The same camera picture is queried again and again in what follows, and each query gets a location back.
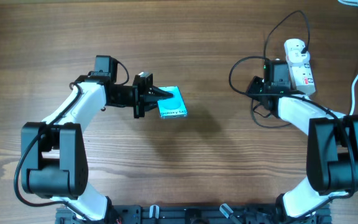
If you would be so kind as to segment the blue Galaxy S25 smartphone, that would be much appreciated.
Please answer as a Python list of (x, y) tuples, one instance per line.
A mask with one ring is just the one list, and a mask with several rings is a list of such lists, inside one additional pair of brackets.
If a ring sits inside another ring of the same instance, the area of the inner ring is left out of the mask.
[(159, 115), (162, 119), (187, 117), (188, 112), (185, 102), (177, 86), (160, 87), (173, 95), (166, 100), (158, 100)]

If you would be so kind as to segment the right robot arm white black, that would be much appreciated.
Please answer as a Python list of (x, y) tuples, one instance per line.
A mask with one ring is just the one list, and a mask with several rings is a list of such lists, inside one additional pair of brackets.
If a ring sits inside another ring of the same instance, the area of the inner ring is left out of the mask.
[(280, 60), (265, 59), (264, 76), (254, 77), (246, 94), (308, 137), (306, 177), (277, 199), (280, 221), (303, 220), (358, 191), (358, 115), (331, 111), (292, 88), (288, 65)]

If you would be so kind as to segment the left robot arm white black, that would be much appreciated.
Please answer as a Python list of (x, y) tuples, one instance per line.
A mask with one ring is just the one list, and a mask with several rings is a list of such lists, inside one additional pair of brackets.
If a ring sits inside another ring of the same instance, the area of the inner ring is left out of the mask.
[(154, 86), (142, 72), (131, 85), (118, 84), (122, 62), (108, 55), (95, 58), (94, 70), (69, 84), (70, 96), (41, 122), (21, 130), (21, 157), (14, 174), (14, 193), (30, 207), (62, 204), (83, 223), (122, 223), (111, 199), (88, 182), (83, 132), (106, 107), (131, 107), (135, 118), (173, 94)]

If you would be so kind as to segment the white power strip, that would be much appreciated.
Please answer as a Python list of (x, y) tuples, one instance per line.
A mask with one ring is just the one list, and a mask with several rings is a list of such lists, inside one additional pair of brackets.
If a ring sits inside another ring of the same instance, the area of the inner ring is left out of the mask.
[(288, 39), (284, 43), (291, 86), (294, 90), (310, 96), (315, 93), (316, 88), (311, 71), (310, 53), (302, 52), (305, 47), (305, 43), (300, 39)]

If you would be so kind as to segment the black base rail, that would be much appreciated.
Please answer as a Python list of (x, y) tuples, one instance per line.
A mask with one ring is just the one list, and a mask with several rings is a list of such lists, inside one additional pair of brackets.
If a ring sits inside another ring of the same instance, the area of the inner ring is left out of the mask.
[[(226, 216), (219, 207), (141, 207), (140, 205), (116, 205), (118, 219), (111, 223), (131, 224), (185, 224), (185, 223), (286, 223), (280, 221), (274, 204), (254, 204), (231, 206), (232, 218)], [(67, 208), (58, 208), (55, 215), (56, 224), (86, 223), (76, 217)], [(331, 224), (329, 205), (320, 208), (311, 217), (305, 217), (293, 223)]]

